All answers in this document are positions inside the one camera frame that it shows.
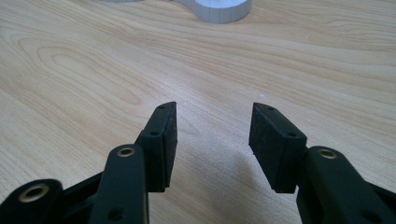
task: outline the wooden table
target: wooden table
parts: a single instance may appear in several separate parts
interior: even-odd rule
[[[253,102],[396,191],[394,1],[254,0],[211,24],[168,1],[2,0],[0,78],[0,201],[102,171],[169,101],[177,156],[152,223],[301,222],[248,146]]]

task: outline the black plastic part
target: black plastic part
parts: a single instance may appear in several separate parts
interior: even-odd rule
[[[296,201],[302,222],[304,224],[321,223],[325,211],[323,211],[318,195],[309,177],[306,175],[302,163],[300,163],[300,169],[298,170],[297,184],[299,190]]]
[[[269,105],[253,105],[249,145],[276,192],[295,191],[305,144],[306,136],[279,111]]]
[[[175,102],[157,106],[136,143],[145,150],[148,192],[169,188],[177,147]]]
[[[304,157],[304,168],[325,211],[320,223],[396,220],[342,153],[328,147],[311,147]]]
[[[64,191],[64,224],[88,222],[101,178],[102,173],[94,175]]]
[[[149,223],[147,196],[143,149],[116,147],[108,155],[89,223]]]
[[[0,205],[1,224],[61,223],[64,213],[62,184],[41,179],[15,189]]]
[[[396,194],[387,190],[380,188],[377,185],[368,183],[373,191],[378,195],[378,197],[382,200],[384,204],[393,212],[393,215],[396,216]]]

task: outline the screw hole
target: screw hole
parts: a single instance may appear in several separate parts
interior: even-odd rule
[[[134,155],[134,153],[135,153],[134,148],[132,148],[132,147],[126,147],[126,148],[120,149],[120,150],[117,152],[117,155],[118,155],[119,157],[129,157],[129,156]]]
[[[382,219],[379,215],[371,211],[361,211],[361,216],[364,217],[366,220],[369,220],[373,223],[381,223]]]
[[[19,200],[22,203],[34,202],[46,195],[49,190],[50,188],[46,184],[37,184],[24,191]]]
[[[120,221],[124,218],[124,210],[121,207],[115,207],[110,210],[107,215],[107,218],[112,221]]]
[[[328,149],[320,149],[318,150],[318,153],[320,156],[326,158],[326,159],[335,159],[337,158],[337,154],[335,154],[334,152],[328,150]]]

